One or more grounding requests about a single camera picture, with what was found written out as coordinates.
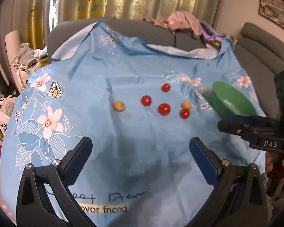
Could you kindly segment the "person's right hand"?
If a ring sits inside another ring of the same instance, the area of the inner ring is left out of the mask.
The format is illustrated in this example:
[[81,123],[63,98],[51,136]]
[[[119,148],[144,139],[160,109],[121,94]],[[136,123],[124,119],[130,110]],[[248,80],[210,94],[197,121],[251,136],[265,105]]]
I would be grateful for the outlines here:
[[266,152],[265,174],[270,179],[281,180],[284,178],[284,155]]

